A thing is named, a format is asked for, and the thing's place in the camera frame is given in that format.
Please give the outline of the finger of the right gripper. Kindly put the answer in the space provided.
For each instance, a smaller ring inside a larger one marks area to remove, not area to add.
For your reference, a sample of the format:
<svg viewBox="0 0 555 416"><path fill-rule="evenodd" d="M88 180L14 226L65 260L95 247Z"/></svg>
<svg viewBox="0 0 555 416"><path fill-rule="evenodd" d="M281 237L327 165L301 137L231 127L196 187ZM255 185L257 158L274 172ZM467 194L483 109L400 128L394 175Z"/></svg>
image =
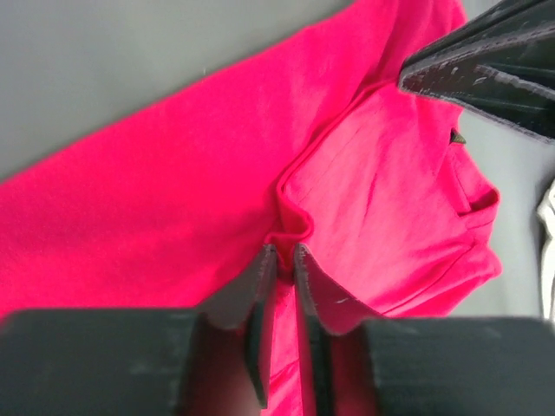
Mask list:
<svg viewBox="0 0 555 416"><path fill-rule="evenodd" d="M459 43L536 29L548 23L554 23L553 1L500 1L462 27L411 55L402 64L402 69L450 48L457 48Z"/></svg>
<svg viewBox="0 0 555 416"><path fill-rule="evenodd" d="M399 88L456 104L535 140L554 140L554 34L461 43L407 60Z"/></svg>

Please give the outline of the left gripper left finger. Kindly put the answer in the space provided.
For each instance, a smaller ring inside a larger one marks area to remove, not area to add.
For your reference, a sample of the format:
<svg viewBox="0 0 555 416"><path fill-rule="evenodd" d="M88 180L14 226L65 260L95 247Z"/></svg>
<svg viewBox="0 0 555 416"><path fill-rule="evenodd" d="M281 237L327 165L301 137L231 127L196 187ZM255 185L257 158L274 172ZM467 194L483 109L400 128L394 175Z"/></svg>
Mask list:
<svg viewBox="0 0 555 416"><path fill-rule="evenodd" d="M277 253L189 309L27 309L1 325L4 415L258 415Z"/></svg>

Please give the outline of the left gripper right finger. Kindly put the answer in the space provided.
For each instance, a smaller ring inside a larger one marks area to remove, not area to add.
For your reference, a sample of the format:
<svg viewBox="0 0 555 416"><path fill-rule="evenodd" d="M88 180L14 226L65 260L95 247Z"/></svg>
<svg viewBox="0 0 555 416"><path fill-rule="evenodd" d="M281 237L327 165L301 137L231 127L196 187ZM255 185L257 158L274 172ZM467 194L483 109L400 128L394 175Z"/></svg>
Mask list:
<svg viewBox="0 0 555 416"><path fill-rule="evenodd" d="M385 317L308 248L294 254L310 415L551 415L554 327L525 317Z"/></svg>

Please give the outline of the bright pink-red t shirt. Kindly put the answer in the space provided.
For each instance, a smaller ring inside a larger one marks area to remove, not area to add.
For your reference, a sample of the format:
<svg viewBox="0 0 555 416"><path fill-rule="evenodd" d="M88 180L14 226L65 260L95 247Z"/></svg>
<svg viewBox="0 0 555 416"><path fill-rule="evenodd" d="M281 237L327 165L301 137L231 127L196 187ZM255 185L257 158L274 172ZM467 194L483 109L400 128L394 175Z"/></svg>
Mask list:
<svg viewBox="0 0 555 416"><path fill-rule="evenodd" d="M356 1L1 187L1 312L192 307L277 249L270 415L307 415L293 253L389 317L443 316L501 272L498 191L460 110L401 92L457 1Z"/></svg>

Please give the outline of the folded white t shirt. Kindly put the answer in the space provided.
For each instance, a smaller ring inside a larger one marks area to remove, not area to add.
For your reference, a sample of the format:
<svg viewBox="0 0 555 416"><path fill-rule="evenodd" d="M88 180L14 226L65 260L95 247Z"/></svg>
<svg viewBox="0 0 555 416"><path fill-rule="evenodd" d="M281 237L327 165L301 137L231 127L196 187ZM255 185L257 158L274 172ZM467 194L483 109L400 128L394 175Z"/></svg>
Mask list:
<svg viewBox="0 0 555 416"><path fill-rule="evenodd" d="M550 322L554 322L554 194L555 185L551 184L537 208L538 218L545 231L540 259L541 310L542 316Z"/></svg>

